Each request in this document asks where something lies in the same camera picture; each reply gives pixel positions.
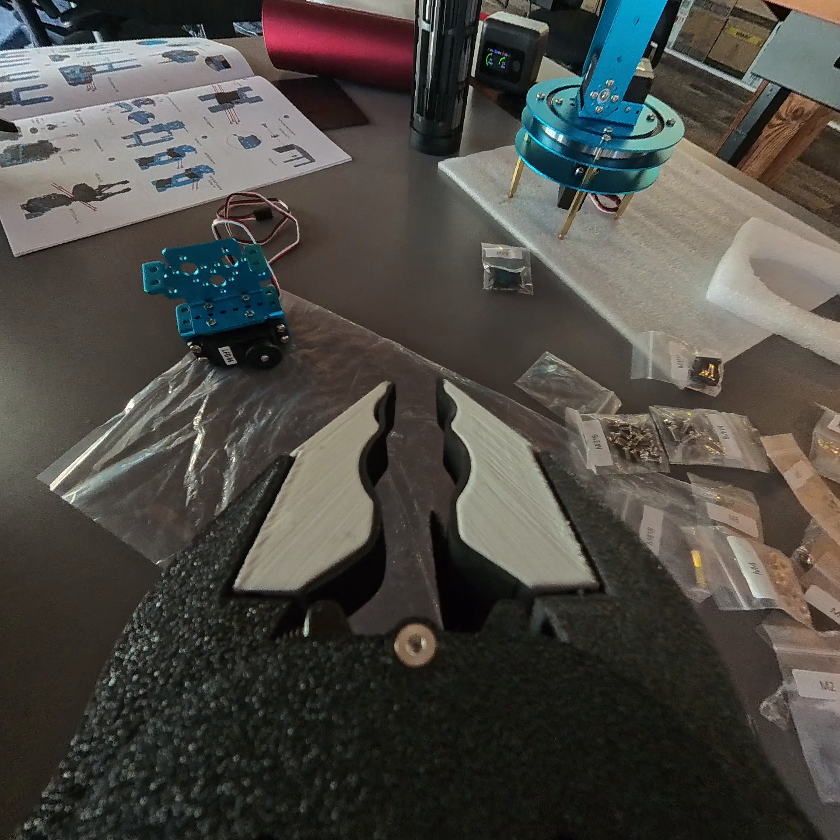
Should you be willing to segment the wooden table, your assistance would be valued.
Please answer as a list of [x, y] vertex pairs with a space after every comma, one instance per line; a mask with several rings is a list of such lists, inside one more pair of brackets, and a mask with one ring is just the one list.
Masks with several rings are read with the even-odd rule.
[[839, 2], [777, 5], [789, 13], [750, 68], [760, 84], [715, 152], [767, 186], [839, 111]]

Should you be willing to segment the small bag of black parts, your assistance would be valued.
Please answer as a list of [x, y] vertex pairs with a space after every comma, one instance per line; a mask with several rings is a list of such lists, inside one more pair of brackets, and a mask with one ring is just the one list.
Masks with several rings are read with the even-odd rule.
[[531, 251], [512, 245], [481, 243], [482, 289], [533, 295]]

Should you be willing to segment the blue toy robot arm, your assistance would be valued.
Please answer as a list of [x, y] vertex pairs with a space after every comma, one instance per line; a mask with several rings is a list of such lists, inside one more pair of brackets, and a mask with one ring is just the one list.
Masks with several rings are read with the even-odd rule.
[[536, 83], [526, 97], [508, 196], [524, 169], [559, 185], [567, 210], [559, 239], [590, 195], [615, 196], [614, 218], [657, 179], [685, 133], [675, 110], [650, 95], [647, 58], [666, 1], [605, 2], [583, 75]]

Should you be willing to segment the stack of cardboard boxes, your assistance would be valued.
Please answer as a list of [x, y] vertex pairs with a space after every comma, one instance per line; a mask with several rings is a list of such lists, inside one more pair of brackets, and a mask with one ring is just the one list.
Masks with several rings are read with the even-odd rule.
[[749, 74], [780, 22], [761, 1], [685, 1], [668, 47], [735, 77]]

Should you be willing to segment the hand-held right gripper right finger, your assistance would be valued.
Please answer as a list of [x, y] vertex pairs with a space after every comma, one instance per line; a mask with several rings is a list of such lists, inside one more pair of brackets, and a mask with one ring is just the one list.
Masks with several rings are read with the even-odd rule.
[[531, 443], [453, 382], [436, 390], [455, 483], [448, 551], [476, 594], [595, 592], [600, 582]]

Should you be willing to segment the blue servo bracket assembly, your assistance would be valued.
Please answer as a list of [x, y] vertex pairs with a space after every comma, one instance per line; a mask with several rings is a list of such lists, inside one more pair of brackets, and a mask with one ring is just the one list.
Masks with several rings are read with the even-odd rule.
[[142, 265], [143, 290], [177, 300], [178, 333], [192, 355], [220, 368], [270, 370], [291, 336], [259, 245], [234, 238], [165, 248]]

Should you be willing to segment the white foam sheet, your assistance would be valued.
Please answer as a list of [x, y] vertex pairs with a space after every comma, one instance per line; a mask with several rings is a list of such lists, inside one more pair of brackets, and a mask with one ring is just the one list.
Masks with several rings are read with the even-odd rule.
[[[827, 236], [816, 219], [798, 217], [753, 192], [747, 179], [713, 164], [708, 153], [680, 141], [656, 183], [639, 193], [619, 220], [584, 205], [565, 238], [558, 234], [556, 188], [525, 169], [518, 191], [508, 196], [517, 161], [504, 146], [448, 159], [439, 170], [503, 226], [514, 245], [529, 249], [546, 267], [629, 340], [668, 333], [699, 350], [730, 361], [772, 334], [838, 362], [838, 322], [806, 316], [838, 294], [838, 232]], [[740, 270], [749, 269], [770, 292], [789, 304], [773, 306], [761, 323], [740, 317], [707, 299], [718, 263], [752, 219], [770, 227], [773, 241], [789, 245], [773, 256], [770, 246], [748, 243]], [[793, 255], [793, 246], [819, 257], [819, 271]]]

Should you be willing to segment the pile of small screw bags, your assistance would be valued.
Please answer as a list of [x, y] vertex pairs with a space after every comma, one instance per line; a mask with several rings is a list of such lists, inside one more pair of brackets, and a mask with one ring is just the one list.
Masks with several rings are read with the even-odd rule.
[[[761, 632], [781, 686], [760, 711], [793, 722], [820, 800], [838, 803], [838, 412], [825, 409], [806, 454], [790, 434], [762, 436], [744, 415], [651, 406], [612, 413], [619, 398], [544, 352], [517, 386], [563, 416], [570, 466], [664, 565], [693, 603], [723, 612], [772, 611]], [[756, 496], [718, 478], [671, 467], [768, 474], [777, 469], [808, 514], [787, 555], [764, 539]]]

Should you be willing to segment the large clear plastic bag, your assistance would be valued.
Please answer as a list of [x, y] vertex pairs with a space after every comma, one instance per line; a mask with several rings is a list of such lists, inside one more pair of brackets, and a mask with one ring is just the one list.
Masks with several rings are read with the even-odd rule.
[[148, 560], [165, 565], [269, 466], [382, 382], [395, 386], [388, 467], [375, 492], [398, 559], [430, 565], [429, 516], [445, 511], [436, 383], [445, 378], [565, 461], [559, 423], [341, 316], [287, 293], [292, 342], [269, 371], [185, 357], [38, 479]]

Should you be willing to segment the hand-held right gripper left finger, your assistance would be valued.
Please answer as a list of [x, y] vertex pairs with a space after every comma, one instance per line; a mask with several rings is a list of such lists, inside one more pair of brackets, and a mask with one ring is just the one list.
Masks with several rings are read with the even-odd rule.
[[384, 381], [291, 452], [236, 593], [308, 595], [370, 556], [382, 535], [375, 488], [389, 465], [395, 408], [395, 385]]

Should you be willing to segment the black tumbler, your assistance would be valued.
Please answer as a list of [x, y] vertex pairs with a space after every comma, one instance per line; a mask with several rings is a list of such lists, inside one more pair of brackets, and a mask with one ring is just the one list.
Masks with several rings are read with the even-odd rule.
[[415, 3], [410, 140], [416, 151], [459, 150], [480, 7], [480, 1]]

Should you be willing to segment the open instruction booklet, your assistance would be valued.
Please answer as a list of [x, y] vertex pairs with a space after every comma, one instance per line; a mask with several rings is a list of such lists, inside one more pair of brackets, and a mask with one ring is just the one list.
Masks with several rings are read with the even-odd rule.
[[1, 55], [15, 257], [351, 161], [232, 46], [150, 38]]

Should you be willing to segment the grey desk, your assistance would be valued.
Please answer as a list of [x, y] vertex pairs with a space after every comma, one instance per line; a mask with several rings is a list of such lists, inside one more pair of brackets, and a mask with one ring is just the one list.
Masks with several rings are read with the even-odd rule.
[[[370, 124], [333, 134], [353, 160], [280, 185], [303, 241], [281, 285], [542, 412], [515, 381], [551, 350], [635, 411], [683, 393], [630, 381], [629, 344], [542, 266], [534, 297], [480, 288], [504, 232], [414, 152], [408, 96], [346, 85]], [[161, 569], [38, 474], [184, 355], [173, 305], [140, 266], [207, 235], [189, 209], [15, 258], [2, 237], [2, 837], [67, 753], [102, 667]]]

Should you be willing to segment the white foam block with hole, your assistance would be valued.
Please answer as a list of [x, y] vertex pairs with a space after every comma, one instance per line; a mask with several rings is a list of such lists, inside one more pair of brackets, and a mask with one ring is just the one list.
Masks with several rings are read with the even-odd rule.
[[838, 364], [838, 322], [768, 287], [753, 270], [755, 259], [780, 262], [793, 280], [813, 277], [837, 295], [838, 252], [753, 217], [719, 260], [707, 289], [707, 299], [720, 308]]

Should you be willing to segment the red metallic cylinder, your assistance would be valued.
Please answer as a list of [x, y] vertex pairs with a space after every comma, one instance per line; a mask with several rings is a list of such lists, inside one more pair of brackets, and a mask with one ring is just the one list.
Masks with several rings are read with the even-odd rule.
[[261, 23], [277, 69], [396, 91], [413, 86], [412, 19], [324, 3], [265, 1]]

